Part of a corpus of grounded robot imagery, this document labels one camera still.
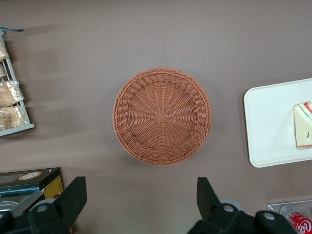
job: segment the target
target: plastic bag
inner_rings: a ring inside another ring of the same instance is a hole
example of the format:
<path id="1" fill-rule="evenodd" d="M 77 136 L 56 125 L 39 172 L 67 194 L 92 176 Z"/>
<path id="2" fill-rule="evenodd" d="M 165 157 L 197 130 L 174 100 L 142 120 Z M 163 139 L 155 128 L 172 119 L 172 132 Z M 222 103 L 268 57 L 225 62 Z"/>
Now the plastic bag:
<path id="1" fill-rule="evenodd" d="M 8 57 L 9 57 L 8 52 L 0 42 L 0 62 L 7 59 Z"/>
<path id="2" fill-rule="evenodd" d="M 19 83 L 13 80 L 0 82 L 0 106 L 10 106 L 24 100 Z"/>
<path id="3" fill-rule="evenodd" d="M 0 108 L 0 115 L 7 115 L 6 127 L 15 128 L 27 124 L 25 113 L 21 106 L 6 106 Z"/>
<path id="4" fill-rule="evenodd" d="M 0 78 L 5 77 L 7 73 L 5 72 L 4 67 L 0 64 Z"/>
<path id="5" fill-rule="evenodd" d="M 8 129 L 8 115 L 0 114 L 0 131 Z"/>

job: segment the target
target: wicker basket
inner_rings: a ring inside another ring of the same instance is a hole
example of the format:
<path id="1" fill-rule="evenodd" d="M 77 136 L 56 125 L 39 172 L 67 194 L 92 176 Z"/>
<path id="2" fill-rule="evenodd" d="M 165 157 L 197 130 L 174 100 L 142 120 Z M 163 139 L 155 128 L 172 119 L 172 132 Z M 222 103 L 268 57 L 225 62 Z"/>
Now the wicker basket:
<path id="1" fill-rule="evenodd" d="M 206 140 L 211 106 L 200 84 L 167 67 L 143 71 L 116 98 L 113 126 L 122 147 L 152 165 L 190 158 Z"/>

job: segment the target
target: round sticker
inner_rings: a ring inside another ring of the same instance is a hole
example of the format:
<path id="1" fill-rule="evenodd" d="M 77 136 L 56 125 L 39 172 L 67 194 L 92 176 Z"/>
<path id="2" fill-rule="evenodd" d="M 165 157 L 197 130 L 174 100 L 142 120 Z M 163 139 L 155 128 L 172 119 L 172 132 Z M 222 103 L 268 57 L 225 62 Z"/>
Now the round sticker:
<path id="1" fill-rule="evenodd" d="M 28 180 L 28 179 L 32 179 L 35 178 L 37 176 L 41 175 L 41 172 L 30 172 L 27 174 L 22 175 L 19 180 Z"/>

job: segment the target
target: red can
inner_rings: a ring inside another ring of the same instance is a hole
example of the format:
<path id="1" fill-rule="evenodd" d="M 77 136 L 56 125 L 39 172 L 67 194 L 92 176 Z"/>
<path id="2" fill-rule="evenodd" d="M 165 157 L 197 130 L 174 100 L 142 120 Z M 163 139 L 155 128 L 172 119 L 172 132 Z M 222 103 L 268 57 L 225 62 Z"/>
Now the red can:
<path id="1" fill-rule="evenodd" d="M 300 234 L 312 234 L 312 221 L 305 217 L 292 205 L 285 205 L 281 209 L 284 216 Z"/>

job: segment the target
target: yellow label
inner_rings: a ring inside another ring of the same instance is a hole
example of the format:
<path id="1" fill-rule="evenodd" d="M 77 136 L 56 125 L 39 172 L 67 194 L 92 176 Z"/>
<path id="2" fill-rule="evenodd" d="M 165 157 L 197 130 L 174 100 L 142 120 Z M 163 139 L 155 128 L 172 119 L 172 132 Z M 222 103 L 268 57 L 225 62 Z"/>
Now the yellow label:
<path id="1" fill-rule="evenodd" d="M 54 198 L 59 193 L 63 192 L 63 185 L 60 175 L 56 177 L 51 183 L 45 187 L 44 198 L 51 199 Z"/>

